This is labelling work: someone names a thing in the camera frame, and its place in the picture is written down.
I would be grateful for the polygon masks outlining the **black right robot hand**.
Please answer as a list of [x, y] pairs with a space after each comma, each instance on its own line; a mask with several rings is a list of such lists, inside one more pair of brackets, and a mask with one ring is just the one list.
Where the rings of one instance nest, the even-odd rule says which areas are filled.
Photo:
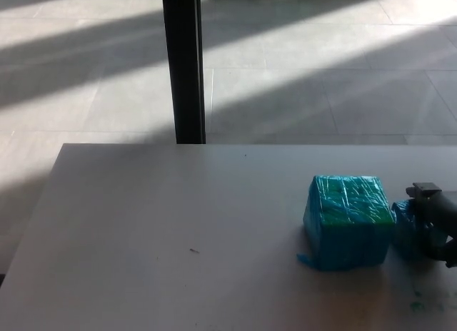
[[[456, 192], [440, 189], [434, 183], [414, 183], [406, 188], [416, 217], [416, 237], [420, 251], [447, 268], [456, 266]], [[443, 245], [433, 242], [430, 228], [451, 240]]]

